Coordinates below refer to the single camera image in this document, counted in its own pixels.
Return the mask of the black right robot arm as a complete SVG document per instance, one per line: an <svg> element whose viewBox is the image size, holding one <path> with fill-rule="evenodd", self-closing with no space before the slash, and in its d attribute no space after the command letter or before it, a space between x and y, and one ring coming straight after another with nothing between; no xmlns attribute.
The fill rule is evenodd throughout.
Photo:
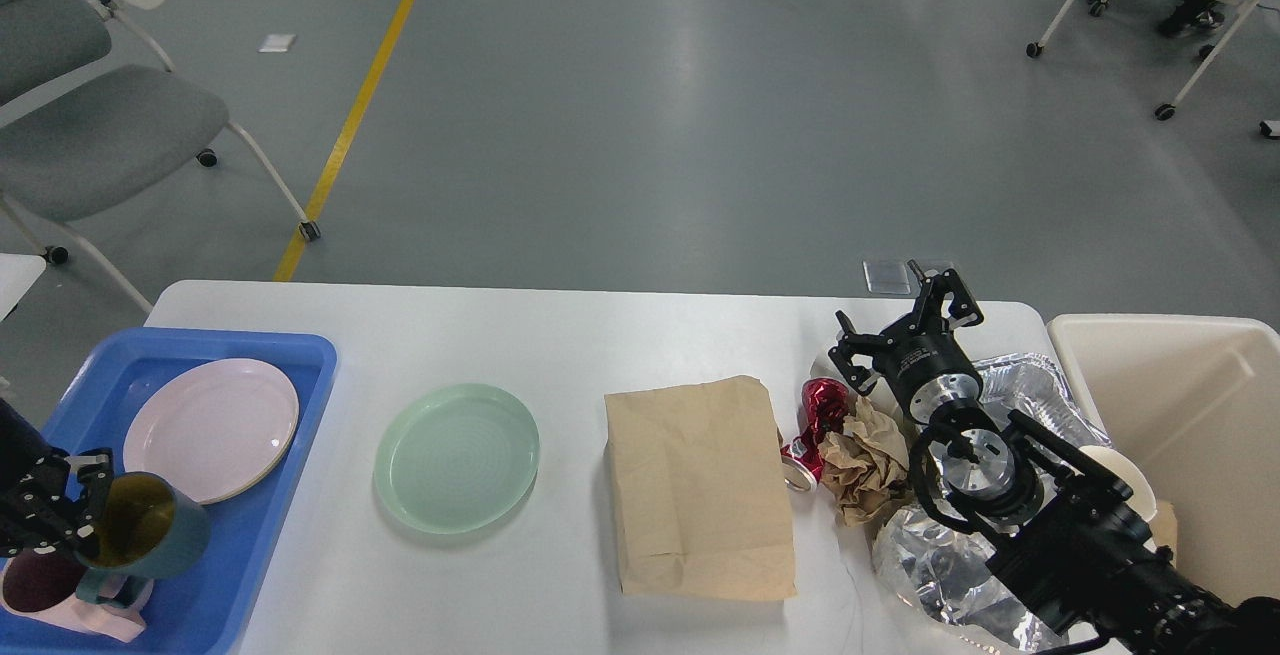
<svg viewBox="0 0 1280 655"><path fill-rule="evenodd" d="M829 359L855 391L887 383L916 423L908 481L934 522L979 535L986 567L1032 614L1062 635L1091 624L1091 652L1111 641L1134 654L1260 654L1277 646L1277 600L1233 606L1181 576L1169 548L1151 550L1133 487L1079 446L1011 409L997 423L956 333L983 312L955 269L924 271L909 313L859 333L837 312Z"/></svg>

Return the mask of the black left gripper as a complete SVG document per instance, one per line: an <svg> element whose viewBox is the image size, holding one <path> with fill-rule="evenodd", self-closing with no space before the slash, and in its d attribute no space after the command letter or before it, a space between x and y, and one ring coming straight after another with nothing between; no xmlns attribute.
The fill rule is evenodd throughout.
<svg viewBox="0 0 1280 655"><path fill-rule="evenodd" d="M65 486L74 485L65 496ZM65 462L40 455L32 462L3 461L1 555L24 550L69 553L68 541L93 535L115 477L114 452L96 446Z"/></svg>

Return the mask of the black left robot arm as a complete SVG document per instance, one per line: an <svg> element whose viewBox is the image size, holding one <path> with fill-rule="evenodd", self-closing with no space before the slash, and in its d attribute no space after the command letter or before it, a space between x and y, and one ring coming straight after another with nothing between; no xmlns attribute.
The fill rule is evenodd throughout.
<svg viewBox="0 0 1280 655"><path fill-rule="evenodd" d="M96 558L114 477L109 446L72 455L1 400L3 556L31 550Z"/></svg>

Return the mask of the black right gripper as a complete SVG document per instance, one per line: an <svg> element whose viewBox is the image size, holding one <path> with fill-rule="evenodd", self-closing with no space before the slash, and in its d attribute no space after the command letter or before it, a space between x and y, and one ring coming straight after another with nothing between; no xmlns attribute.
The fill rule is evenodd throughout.
<svg viewBox="0 0 1280 655"><path fill-rule="evenodd" d="M884 377L901 412L929 423L942 406L979 404L982 377L955 335L986 322L986 313L955 267L925 269L915 258L906 266L919 285L906 336L893 336L886 351L882 333L858 333L837 310L840 336L828 358L852 391L870 397Z"/></svg>

